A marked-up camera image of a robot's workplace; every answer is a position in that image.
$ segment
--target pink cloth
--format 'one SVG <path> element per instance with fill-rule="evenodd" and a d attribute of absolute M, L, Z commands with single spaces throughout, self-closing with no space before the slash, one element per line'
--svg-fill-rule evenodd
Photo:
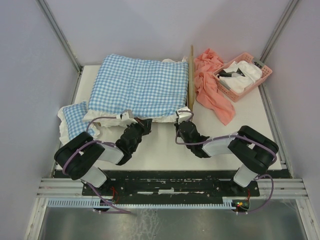
<path fill-rule="evenodd" d="M 218 89 L 213 72 L 224 64 L 222 59 L 210 48 L 194 59 L 196 100 L 207 109 L 212 109 L 218 119 L 227 125 L 234 118 L 236 111 L 231 102 L 224 98 Z"/>

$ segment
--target checkered fabric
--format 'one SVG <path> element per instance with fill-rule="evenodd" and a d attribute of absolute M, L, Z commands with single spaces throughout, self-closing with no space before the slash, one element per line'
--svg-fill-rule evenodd
<path fill-rule="evenodd" d="M 80 133 L 85 132 L 89 122 L 83 122 L 82 119 L 87 114 L 87 102 L 83 101 L 78 104 L 66 106 L 63 108 L 63 114 L 68 126 L 69 139 L 72 140 Z M 92 128 L 89 128 L 89 134 L 95 134 Z"/>
<path fill-rule="evenodd" d="M 107 56 L 95 79 L 88 108 L 108 114 L 131 109 L 135 117 L 166 117 L 187 100 L 187 62 Z"/>

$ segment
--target laundry basket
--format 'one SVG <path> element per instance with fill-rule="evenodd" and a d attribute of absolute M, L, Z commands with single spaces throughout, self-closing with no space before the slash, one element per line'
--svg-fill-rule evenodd
<path fill-rule="evenodd" d="M 223 84 L 220 83 L 219 78 L 217 77 L 217 74 L 222 71 L 223 69 L 228 68 L 234 61 L 236 61 L 237 63 L 240 61 L 246 61 L 248 63 L 253 63 L 255 64 L 257 67 L 259 67 L 262 70 L 262 76 L 259 80 L 257 80 L 255 82 L 255 84 L 248 86 L 245 88 L 245 90 L 238 94 L 236 92 L 234 92 L 232 89 L 228 89 L 228 86 L 224 86 Z M 235 59 L 233 59 L 232 61 L 228 62 L 227 64 L 224 64 L 223 67 L 219 68 L 218 70 L 216 70 L 213 73 L 213 77 L 215 79 L 215 82 L 218 86 L 218 89 L 221 90 L 225 95 L 228 96 L 228 98 L 230 98 L 233 102 L 237 102 L 240 99 L 242 99 L 246 94 L 248 94 L 249 92 L 251 92 L 254 88 L 256 88 L 257 86 L 259 86 L 260 84 L 262 84 L 267 77 L 270 76 L 270 74 L 272 73 L 272 70 L 267 67 L 263 62 L 261 62 L 260 60 L 258 60 L 257 58 L 251 56 L 249 53 L 242 53 L 240 56 L 236 57 Z"/>

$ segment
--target table surface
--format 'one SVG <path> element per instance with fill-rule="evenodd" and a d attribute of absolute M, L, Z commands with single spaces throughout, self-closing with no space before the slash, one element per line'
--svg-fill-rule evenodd
<path fill-rule="evenodd" d="M 99 65 L 84 67 L 75 103 L 89 101 L 99 68 Z M 227 126 L 224 126 L 212 110 L 195 101 L 192 122 L 195 123 L 199 133 L 217 137 L 229 135 L 238 131 L 241 126 L 248 125 L 269 139 L 273 139 L 258 88 L 248 93 L 239 102 L 233 102 L 232 104 L 236 112 L 235 117 Z M 108 142 L 115 142 L 124 131 L 124 128 L 120 126 L 99 127 L 99 129 L 102 134 L 98 139 Z M 153 122 L 151 131 L 149 135 L 142 137 L 142 142 L 139 144 L 137 151 L 126 164 L 117 166 L 110 162 L 98 160 L 94 165 L 102 170 L 127 171 L 237 170 L 242 165 L 233 154 L 218 155 L 211 158 L 196 157 L 185 146 L 175 144 L 176 132 L 173 123 Z M 269 169 L 281 170 L 280 161 L 277 160 Z"/>

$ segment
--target gray wall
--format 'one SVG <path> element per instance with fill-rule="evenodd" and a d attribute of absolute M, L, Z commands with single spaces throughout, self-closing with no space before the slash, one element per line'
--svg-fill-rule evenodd
<path fill-rule="evenodd" d="M 212 48 L 259 57 L 289 0 L 47 0 L 82 65 L 109 54 L 181 59 Z"/>
<path fill-rule="evenodd" d="M 23 239 L 77 73 L 34 0 L 0 3 L 0 239 Z"/>
<path fill-rule="evenodd" d="M 266 84 L 296 177 L 320 221 L 320 1 L 301 1 L 267 65 Z"/>

